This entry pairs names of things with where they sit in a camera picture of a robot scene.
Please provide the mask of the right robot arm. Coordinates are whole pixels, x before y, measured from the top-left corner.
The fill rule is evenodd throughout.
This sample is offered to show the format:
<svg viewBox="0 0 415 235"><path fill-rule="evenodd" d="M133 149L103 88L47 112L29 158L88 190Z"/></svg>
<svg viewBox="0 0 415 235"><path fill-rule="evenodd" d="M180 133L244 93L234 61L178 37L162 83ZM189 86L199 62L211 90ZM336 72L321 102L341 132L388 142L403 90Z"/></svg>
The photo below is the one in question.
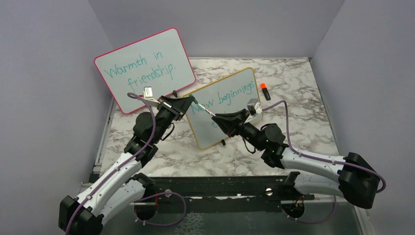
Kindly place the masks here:
<svg viewBox="0 0 415 235"><path fill-rule="evenodd" d="M328 156L295 149L284 143L288 139L275 123L260 129L248 122L250 113L243 109L231 114L215 114L211 119L228 137L240 136L256 150L270 167L305 171L282 186L283 195L295 199L300 194L327 194L346 199L349 203L370 209L382 182L380 175L359 154Z"/></svg>

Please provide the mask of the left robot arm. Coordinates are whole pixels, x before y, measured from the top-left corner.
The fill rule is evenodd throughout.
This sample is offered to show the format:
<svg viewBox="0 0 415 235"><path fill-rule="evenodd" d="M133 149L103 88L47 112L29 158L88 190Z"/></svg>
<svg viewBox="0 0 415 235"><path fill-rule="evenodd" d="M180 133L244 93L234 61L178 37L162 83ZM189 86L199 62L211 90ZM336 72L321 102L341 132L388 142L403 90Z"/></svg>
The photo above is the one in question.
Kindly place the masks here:
<svg viewBox="0 0 415 235"><path fill-rule="evenodd" d="M153 197L153 180L140 170L158 151L167 129L186 114L193 96L169 98L128 93L148 108L137 116L133 136L117 161L88 189L60 203L58 226L67 235L98 235L104 225L124 207L136 200Z"/></svg>

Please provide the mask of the green marker cap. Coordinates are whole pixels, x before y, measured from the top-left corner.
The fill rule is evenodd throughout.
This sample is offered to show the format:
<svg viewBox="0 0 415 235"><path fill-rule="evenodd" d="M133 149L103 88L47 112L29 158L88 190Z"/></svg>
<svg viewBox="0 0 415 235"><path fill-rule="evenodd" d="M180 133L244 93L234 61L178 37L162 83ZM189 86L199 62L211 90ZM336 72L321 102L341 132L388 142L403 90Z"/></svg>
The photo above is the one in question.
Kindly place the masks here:
<svg viewBox="0 0 415 235"><path fill-rule="evenodd" d="M190 94L190 95L189 95L189 97L191 97L191 98L192 98L192 101L193 101L195 104L198 104L198 101L197 101L197 99L194 97L194 95L193 95L193 94Z"/></svg>

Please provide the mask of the white green marker pen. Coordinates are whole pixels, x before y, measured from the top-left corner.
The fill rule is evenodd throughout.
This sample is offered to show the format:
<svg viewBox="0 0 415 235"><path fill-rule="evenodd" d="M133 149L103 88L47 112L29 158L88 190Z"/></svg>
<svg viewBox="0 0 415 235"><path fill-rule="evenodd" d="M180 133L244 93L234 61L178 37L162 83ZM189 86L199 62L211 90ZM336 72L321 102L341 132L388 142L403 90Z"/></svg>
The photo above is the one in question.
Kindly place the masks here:
<svg viewBox="0 0 415 235"><path fill-rule="evenodd" d="M204 112L208 113L210 116L215 117L216 114L211 112L209 109L207 109L205 106L203 106L202 104L200 104L199 102L196 101L196 105L203 110Z"/></svg>

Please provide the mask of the yellow framed whiteboard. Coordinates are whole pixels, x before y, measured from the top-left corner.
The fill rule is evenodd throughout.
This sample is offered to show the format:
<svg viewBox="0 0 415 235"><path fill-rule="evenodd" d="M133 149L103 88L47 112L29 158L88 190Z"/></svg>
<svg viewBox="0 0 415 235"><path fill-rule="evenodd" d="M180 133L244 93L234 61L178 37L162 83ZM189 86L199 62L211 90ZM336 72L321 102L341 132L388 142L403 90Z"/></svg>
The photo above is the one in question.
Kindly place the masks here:
<svg viewBox="0 0 415 235"><path fill-rule="evenodd" d="M201 88L217 92L219 103L224 103L222 113L233 113L247 108L252 98L260 100L254 69L247 67Z"/></svg>

